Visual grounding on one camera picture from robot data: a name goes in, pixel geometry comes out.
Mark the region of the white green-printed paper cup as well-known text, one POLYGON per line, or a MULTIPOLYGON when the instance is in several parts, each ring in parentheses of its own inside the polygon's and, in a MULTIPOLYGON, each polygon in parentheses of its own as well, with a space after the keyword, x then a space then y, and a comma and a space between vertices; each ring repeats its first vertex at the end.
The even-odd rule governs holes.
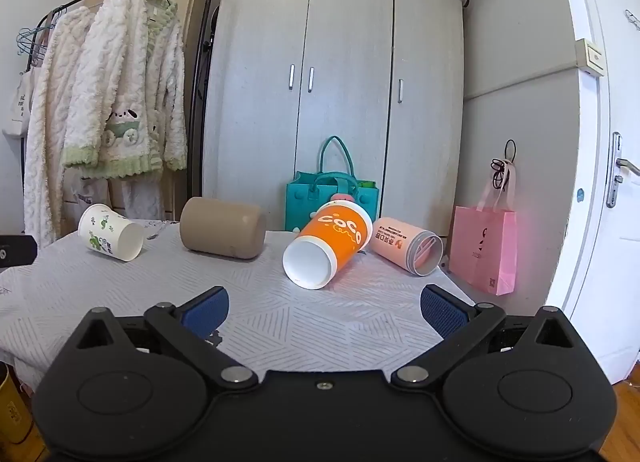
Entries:
POLYGON ((144 228, 105 204, 93 204, 82 213, 78 236, 90 250, 123 262, 133 261, 144 244, 144 228))

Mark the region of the white canvas tote bag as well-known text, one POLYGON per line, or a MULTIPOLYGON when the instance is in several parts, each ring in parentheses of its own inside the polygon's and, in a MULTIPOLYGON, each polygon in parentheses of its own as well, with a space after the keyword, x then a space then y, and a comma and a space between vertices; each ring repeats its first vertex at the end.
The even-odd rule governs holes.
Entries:
POLYGON ((20 80, 18 80, 9 109, 1 118, 1 130, 7 137, 20 138, 26 135, 30 113, 32 112, 34 89, 34 71, 23 72, 20 75, 20 80))

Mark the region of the beige tan cup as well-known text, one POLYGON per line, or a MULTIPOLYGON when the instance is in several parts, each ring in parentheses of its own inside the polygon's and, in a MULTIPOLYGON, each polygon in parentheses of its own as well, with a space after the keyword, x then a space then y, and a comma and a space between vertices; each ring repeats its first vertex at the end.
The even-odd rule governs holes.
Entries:
POLYGON ((266 215, 258 205, 193 197, 179 223, 182 244, 189 250, 237 260, 262 253, 266 215))

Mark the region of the teal tote bag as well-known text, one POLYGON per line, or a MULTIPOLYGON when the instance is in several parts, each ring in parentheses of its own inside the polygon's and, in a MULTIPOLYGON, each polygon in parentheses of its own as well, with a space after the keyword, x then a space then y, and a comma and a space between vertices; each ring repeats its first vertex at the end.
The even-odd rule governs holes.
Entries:
POLYGON ((285 187, 284 229, 302 230, 323 204, 333 200, 355 202, 372 221, 378 218, 380 191, 374 181, 356 178, 354 163, 341 137, 329 137, 320 150, 319 169, 316 173, 298 171, 285 187), (324 155, 329 144, 336 141, 343 150, 347 171, 324 170, 324 155))

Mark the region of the white door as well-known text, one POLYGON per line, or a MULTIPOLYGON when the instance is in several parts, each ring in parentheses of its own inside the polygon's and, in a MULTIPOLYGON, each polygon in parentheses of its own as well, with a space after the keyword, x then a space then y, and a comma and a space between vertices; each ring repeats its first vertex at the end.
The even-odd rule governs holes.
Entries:
POLYGON ((578 69, 579 144, 572 213, 548 303, 570 318, 611 383, 639 356, 639 176, 623 172, 616 206, 605 204, 614 132, 639 167, 639 0, 569 0, 576 41, 600 48, 605 76, 578 69))

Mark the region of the pink paper shopping bag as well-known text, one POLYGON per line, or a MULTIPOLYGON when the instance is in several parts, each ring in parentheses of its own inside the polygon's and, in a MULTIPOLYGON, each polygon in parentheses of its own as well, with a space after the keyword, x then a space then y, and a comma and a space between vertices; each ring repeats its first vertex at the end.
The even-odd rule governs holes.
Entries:
POLYGON ((487 182, 473 208, 454 211, 449 270, 469 286, 487 294, 515 290, 518 266, 518 222, 514 210, 516 170, 506 159, 495 162, 498 181, 487 182))

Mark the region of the wall light switch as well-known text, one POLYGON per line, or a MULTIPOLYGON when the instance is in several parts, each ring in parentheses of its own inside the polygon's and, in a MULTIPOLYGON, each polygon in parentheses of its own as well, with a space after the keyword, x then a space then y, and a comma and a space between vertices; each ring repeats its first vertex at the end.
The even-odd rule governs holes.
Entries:
POLYGON ((597 45, 587 39, 575 42, 576 66, 579 70, 587 72, 593 78, 605 76, 605 59, 597 45))

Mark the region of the white fleece green-trim jacket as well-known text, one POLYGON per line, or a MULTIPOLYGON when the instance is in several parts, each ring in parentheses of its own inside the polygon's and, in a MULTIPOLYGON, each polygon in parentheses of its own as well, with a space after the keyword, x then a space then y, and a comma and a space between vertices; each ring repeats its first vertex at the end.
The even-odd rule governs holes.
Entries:
POLYGON ((182 27, 168 0, 104 0, 81 45, 62 163, 88 178, 186 168, 182 27))

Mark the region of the grey three-door wardrobe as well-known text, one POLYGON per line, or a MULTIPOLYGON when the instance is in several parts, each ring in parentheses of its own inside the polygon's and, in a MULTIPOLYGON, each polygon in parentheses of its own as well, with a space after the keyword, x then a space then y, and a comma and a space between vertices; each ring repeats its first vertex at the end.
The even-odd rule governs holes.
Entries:
POLYGON ((465 0, 221 0, 202 193, 285 224, 298 172, 353 170, 376 214, 446 236, 463 105, 465 0))

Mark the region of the black clothes rack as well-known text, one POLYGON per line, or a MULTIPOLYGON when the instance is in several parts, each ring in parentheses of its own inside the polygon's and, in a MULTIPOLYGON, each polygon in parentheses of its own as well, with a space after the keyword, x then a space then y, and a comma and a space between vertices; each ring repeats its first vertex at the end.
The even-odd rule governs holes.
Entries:
MULTIPOLYGON (((62 14, 73 7, 85 4, 93 6, 102 0, 71 0, 58 7, 55 7, 49 14, 44 15, 38 22, 34 33, 27 38, 28 42, 28 59, 27 69, 38 66, 43 59, 44 45, 46 45, 47 37, 49 37, 49 27, 53 24, 56 15, 62 14)), ((205 11, 210 16, 209 20, 203 20, 202 24, 207 27, 205 31, 200 32, 200 41, 202 42, 201 57, 204 63, 197 64, 194 67, 194 83, 192 86, 192 108, 191 119, 186 120, 186 130, 189 137, 189 167, 186 169, 188 173, 188 199, 193 195, 201 193, 200 175, 202 160, 202 136, 204 129, 204 109, 206 76, 210 64, 210 53, 213 47, 213 36, 215 31, 215 19, 219 5, 213 11, 205 11)))

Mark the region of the orange coco paper cup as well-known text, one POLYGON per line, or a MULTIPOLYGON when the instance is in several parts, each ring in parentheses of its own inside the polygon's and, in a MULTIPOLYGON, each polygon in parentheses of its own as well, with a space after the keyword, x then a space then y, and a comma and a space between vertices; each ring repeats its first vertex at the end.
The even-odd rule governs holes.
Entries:
POLYGON ((296 286, 322 289, 371 236, 372 221, 365 209, 348 200, 330 201, 284 250, 284 272, 296 286))

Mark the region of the white fleece long robe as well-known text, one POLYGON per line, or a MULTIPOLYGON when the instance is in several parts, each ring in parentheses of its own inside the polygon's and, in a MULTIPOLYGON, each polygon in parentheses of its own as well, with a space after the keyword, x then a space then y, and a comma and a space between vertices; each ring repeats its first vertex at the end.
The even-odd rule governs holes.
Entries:
POLYGON ((58 19, 32 94, 23 190, 25 233, 40 249, 62 235, 62 150, 81 48, 94 19, 87 7, 58 19))

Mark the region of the pink paper cup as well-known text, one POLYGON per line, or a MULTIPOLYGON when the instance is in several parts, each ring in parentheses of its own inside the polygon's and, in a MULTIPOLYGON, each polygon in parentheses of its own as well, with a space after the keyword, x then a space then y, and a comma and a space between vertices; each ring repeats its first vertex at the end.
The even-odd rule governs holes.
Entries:
POLYGON ((431 230, 381 217, 373 224, 370 249, 408 273, 426 277, 442 260, 444 243, 431 230))

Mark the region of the white patterned tablecloth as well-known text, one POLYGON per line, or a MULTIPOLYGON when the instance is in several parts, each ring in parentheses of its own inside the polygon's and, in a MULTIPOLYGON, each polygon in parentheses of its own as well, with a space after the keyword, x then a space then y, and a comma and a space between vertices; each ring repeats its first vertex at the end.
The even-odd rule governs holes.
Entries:
POLYGON ((156 303, 183 304, 221 286, 230 311, 220 349, 257 374, 277 371, 393 371, 435 346, 423 319, 427 285, 460 289, 442 271, 416 277, 363 252, 329 286, 304 290, 285 276, 289 233, 270 231, 249 262, 188 250, 175 224, 145 223, 140 255, 122 263, 90 251, 70 234, 35 263, 1 275, 1 358, 37 386, 89 309, 139 316, 156 303))

